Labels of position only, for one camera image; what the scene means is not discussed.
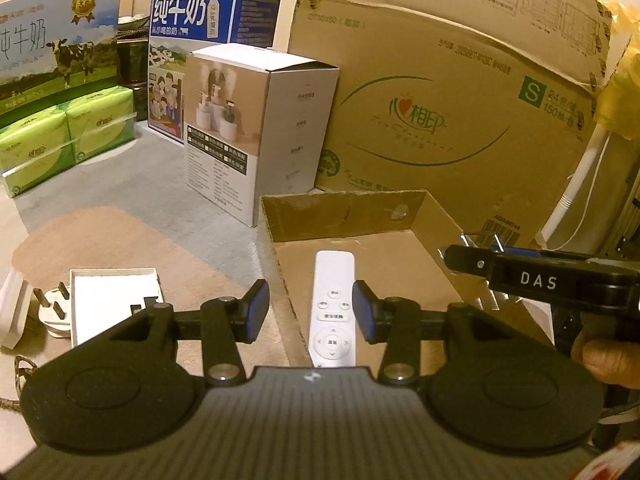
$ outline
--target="large cardboard box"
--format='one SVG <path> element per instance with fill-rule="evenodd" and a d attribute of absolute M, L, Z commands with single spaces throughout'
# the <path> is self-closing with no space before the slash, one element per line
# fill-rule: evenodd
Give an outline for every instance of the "large cardboard box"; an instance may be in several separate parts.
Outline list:
<path fill-rule="evenodd" d="M 330 192 L 263 196 L 258 254 L 269 282 L 271 304 L 291 366 L 311 366 L 307 352 L 316 253 L 350 251 L 357 280 L 379 298 L 401 296 L 423 310 L 486 298 L 484 281 L 452 274 L 438 248 L 460 243 L 460 228 L 425 191 Z M 521 303 L 500 304 L 495 317 L 550 344 Z M 385 345 L 369 345 L 358 330 L 357 365 L 377 374 Z M 422 343 L 422 373 L 444 362 L 441 342 Z"/>
<path fill-rule="evenodd" d="M 187 184 L 249 226 L 258 197 L 312 189 L 337 79 L 335 66 L 264 48 L 196 50 L 184 85 Z"/>
<path fill-rule="evenodd" d="M 271 46 L 279 7 L 280 0 L 151 0 L 149 127 L 184 142 L 187 55 L 210 44 Z"/>
<path fill-rule="evenodd" d="M 289 51 L 340 67 L 317 186 L 428 189 L 526 245 L 594 128 L 596 0 L 300 0 Z"/>

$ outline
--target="metal screw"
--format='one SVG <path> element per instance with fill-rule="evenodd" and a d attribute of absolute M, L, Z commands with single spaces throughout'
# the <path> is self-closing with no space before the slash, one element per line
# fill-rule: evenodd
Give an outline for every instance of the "metal screw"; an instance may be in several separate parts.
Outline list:
<path fill-rule="evenodd" d="M 384 373 L 386 377 L 394 381 L 406 381 L 414 376 L 415 369 L 406 363 L 393 363 L 385 366 Z"/>
<path fill-rule="evenodd" d="M 240 368 L 230 363 L 220 363 L 209 368 L 209 377 L 217 381 L 230 381 L 240 374 Z"/>

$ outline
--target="remote directional pad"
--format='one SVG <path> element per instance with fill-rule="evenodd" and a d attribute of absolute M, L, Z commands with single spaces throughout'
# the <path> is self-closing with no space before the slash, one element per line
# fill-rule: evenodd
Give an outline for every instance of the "remote directional pad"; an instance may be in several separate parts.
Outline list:
<path fill-rule="evenodd" d="M 349 334 L 335 326 L 318 331 L 313 342 L 314 350 L 318 355 L 331 361 L 345 357 L 352 345 Z"/>

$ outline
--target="human hand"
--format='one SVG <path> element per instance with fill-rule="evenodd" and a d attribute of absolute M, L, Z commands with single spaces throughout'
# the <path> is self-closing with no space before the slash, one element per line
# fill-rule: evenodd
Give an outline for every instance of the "human hand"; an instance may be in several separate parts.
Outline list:
<path fill-rule="evenodd" d="M 575 339 L 571 357 L 605 384 L 640 390 L 640 344 L 594 338 L 583 330 Z"/>

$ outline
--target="black handheld device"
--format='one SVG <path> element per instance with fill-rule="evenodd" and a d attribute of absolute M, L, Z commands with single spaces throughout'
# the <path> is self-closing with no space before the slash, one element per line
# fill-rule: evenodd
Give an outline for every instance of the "black handheld device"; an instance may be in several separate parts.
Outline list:
<path fill-rule="evenodd" d="M 593 459 L 599 384 L 475 307 L 422 311 L 356 282 L 358 325 L 386 344 L 375 378 L 248 378 L 236 343 L 256 339 L 269 304 L 264 280 L 195 311 L 156 303 L 38 368 L 20 398 L 38 445 L 6 478 L 566 480 Z M 201 340 L 203 376 L 175 363 L 184 339 Z M 424 340 L 446 346 L 431 376 Z"/>
<path fill-rule="evenodd" d="M 618 341 L 640 343 L 640 266 L 628 260 L 585 254 L 452 245 L 443 252 L 453 272 L 481 276 L 491 290 L 549 303 L 556 347 L 569 355 L 580 330 Z M 607 389 L 605 407 L 628 405 L 631 392 Z M 599 425 L 594 446 L 611 448 L 617 425 Z"/>

